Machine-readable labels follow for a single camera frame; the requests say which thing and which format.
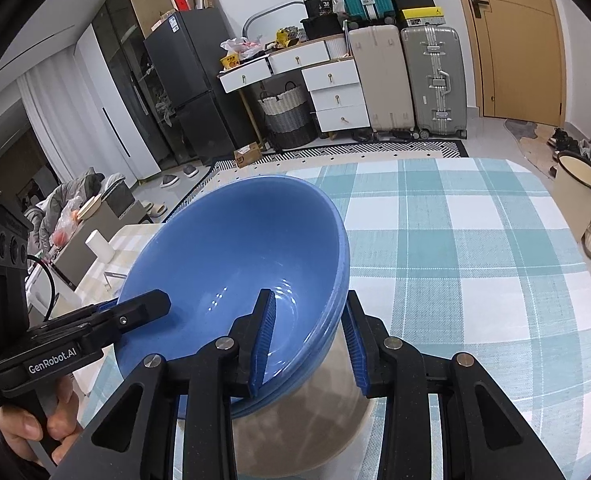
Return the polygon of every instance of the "human hand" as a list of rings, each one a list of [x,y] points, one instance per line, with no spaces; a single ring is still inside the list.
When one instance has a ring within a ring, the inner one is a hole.
[[[82,433],[78,424],[78,396],[69,376],[58,379],[56,383],[58,406],[53,415],[47,419],[47,429],[51,437],[62,444],[51,454],[51,458],[59,464],[76,438]],[[10,404],[0,408],[0,432],[9,447],[19,457],[40,464],[27,440],[42,440],[42,428],[31,413]]]

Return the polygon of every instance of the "white bucket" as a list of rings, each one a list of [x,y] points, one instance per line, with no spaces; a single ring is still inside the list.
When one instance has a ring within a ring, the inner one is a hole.
[[[591,163],[572,152],[560,153],[551,196],[579,242],[591,222]]]

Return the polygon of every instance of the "blue bowl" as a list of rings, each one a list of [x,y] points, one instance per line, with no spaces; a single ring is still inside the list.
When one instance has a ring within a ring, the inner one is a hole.
[[[304,180],[240,180],[165,224],[138,256],[120,302],[154,288],[169,294],[172,309],[116,345],[123,377],[151,353],[167,360],[194,354],[249,314],[261,288],[275,292],[264,384],[240,405],[249,414],[303,383],[328,351],[349,290],[347,233],[333,202]]]

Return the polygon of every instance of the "drawer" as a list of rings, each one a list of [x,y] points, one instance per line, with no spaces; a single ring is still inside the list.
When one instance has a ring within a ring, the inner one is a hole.
[[[274,74],[289,72],[303,66],[322,63],[329,60],[329,53],[323,41],[303,44],[269,56],[269,64]]]
[[[311,98],[316,111],[365,105],[365,96],[359,83],[314,90]]]
[[[220,83],[222,83],[224,91],[229,93],[269,77],[271,77],[271,70],[269,70],[267,60],[258,59],[253,63],[235,68],[231,73],[221,75]]]
[[[365,105],[323,110],[317,112],[317,115],[320,129],[323,132],[348,130],[349,128],[366,128],[371,125]]]
[[[313,66],[303,70],[302,75],[309,91],[360,82],[352,59]]]

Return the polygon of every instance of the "yellow box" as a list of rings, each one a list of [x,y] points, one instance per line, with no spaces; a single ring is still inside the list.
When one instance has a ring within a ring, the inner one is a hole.
[[[407,19],[413,18],[435,18],[444,17],[445,13],[442,12],[442,7],[417,7],[416,9],[403,9],[402,15]]]
[[[236,68],[240,65],[240,56],[238,56],[237,52],[234,52],[230,56],[223,57],[220,62],[222,63],[222,66],[224,66],[225,70]]]

